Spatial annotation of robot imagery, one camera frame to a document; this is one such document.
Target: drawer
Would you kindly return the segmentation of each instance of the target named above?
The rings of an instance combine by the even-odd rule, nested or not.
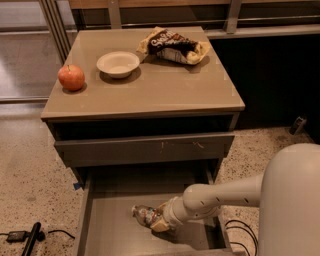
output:
[[[212,250],[210,255],[233,255],[227,253],[225,230],[218,218],[192,221],[176,232],[155,234],[139,225],[131,213],[133,205],[157,207],[181,195],[191,184],[212,184],[203,162],[88,169],[74,255],[169,256],[206,250]]]
[[[184,134],[114,139],[56,141],[67,167],[87,167],[197,159],[222,159],[234,135]]]

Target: chocolate bar wrapper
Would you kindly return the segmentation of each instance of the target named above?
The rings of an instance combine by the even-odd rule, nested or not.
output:
[[[196,42],[171,30],[155,27],[140,42],[137,51],[182,64],[196,65],[206,56],[209,49],[208,42]]]

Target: white bowl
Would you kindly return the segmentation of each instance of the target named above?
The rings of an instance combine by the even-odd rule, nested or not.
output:
[[[112,78],[125,78],[139,64],[138,56],[131,52],[111,52],[100,57],[97,68]]]

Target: table surface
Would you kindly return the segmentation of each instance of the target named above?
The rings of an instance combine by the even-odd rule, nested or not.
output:
[[[170,30],[208,42],[201,27]],[[238,112],[245,108],[213,48],[195,66],[138,53],[139,42],[151,31],[80,31],[65,64],[80,66],[86,84],[80,91],[69,92],[57,80],[41,118],[46,121],[181,116]],[[98,59],[113,51],[136,54],[141,61],[139,67],[125,79],[112,79],[100,72],[96,67]]]

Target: red apple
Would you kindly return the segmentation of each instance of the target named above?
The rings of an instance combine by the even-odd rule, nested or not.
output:
[[[82,69],[70,64],[60,68],[58,72],[60,84],[69,91],[77,91],[84,85],[85,77]]]

